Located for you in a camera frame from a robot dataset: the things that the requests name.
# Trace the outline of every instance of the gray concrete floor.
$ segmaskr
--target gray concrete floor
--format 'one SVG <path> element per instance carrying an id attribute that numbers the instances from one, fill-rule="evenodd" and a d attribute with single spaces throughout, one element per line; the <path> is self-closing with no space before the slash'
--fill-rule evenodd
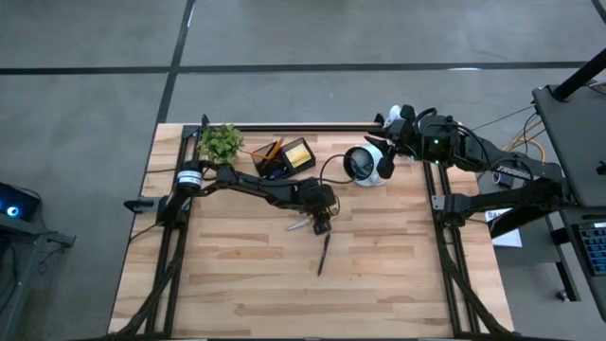
<path id="1" fill-rule="evenodd" d="M 168 66 L 185 3 L 0 0 L 0 68 Z M 570 62 L 599 52 L 605 33 L 589 0 L 199 0 L 182 64 Z M 410 103 L 475 127 L 529 105 L 533 88 L 572 72 L 180 75 L 168 122 L 197 122 L 202 113 L 216 122 L 368 121 Z M 0 181 L 38 190 L 46 223 L 78 236 L 40 278 L 19 339 L 106 331 L 133 219 L 122 202 L 139 191 L 166 79 L 0 76 Z M 530 114 L 478 133 L 504 145 Z M 546 136 L 539 140 L 557 161 Z M 579 303 L 555 300 L 553 265 L 501 268 L 518 332 L 576 340 L 606 332 L 568 256 Z"/>

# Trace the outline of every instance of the blue light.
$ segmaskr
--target blue light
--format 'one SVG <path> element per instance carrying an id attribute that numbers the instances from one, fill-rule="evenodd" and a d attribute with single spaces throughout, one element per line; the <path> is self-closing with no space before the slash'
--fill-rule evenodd
<path id="1" fill-rule="evenodd" d="M 19 214 L 19 208 L 15 207 L 15 206 L 11 206 L 9 208 L 7 208 L 7 214 L 9 215 L 9 217 L 16 217 Z"/>

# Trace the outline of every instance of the wooden table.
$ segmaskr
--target wooden table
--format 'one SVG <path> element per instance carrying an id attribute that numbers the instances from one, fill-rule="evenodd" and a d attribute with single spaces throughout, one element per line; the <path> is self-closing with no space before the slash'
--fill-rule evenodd
<path id="1" fill-rule="evenodd" d="M 181 124 L 158 127 L 148 171 L 174 167 L 181 131 Z M 287 141 L 304 136 L 317 157 L 318 166 L 299 177 L 317 176 L 331 155 L 365 143 L 362 133 L 286 135 Z M 254 150 L 279 134 L 244 136 L 244 149 Z M 245 153 L 236 168 L 256 174 Z M 147 174 L 142 195 L 168 194 L 172 176 Z M 342 161 L 332 161 L 325 176 L 347 179 Z M 449 176 L 453 192 L 478 192 L 473 173 L 450 169 Z M 452 335 L 421 164 L 401 158 L 384 186 L 333 189 L 341 212 L 331 221 L 332 239 L 321 277 L 316 271 L 324 238 L 314 236 L 310 227 L 285 231 L 300 220 L 296 212 L 230 190 L 195 199 L 172 336 Z M 138 215 L 133 233 L 153 219 L 151 213 Z M 130 245 L 110 332 L 124 326 L 149 293 L 161 234 L 162 228 L 155 228 Z M 473 289 L 499 322 L 512 329 L 489 231 L 484 224 L 467 222 L 461 234 Z M 456 293 L 466 326 L 462 295 Z M 163 320 L 163 311 L 161 302 L 158 320 Z"/>

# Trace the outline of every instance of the black pen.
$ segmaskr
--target black pen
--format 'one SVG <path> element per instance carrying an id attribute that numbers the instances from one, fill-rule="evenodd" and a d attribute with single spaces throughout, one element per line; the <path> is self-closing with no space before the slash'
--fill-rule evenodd
<path id="1" fill-rule="evenodd" d="M 320 267 L 318 267 L 318 276 L 322 275 L 322 269 L 324 268 L 324 260 L 326 259 L 326 253 L 329 250 L 330 233 L 326 235 L 324 239 L 324 251 L 322 251 L 322 258 L 320 259 Z"/>

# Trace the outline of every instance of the white paper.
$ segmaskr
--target white paper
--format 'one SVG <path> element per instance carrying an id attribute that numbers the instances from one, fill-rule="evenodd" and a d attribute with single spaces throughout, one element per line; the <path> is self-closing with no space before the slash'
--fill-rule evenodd
<path id="1" fill-rule="evenodd" d="M 489 222 L 501 214 L 509 211 L 511 208 L 502 208 L 486 211 L 486 221 Z M 522 238 L 520 238 L 520 230 L 514 229 L 503 236 L 499 236 L 492 240 L 494 246 L 509 246 L 509 247 L 522 247 Z"/>

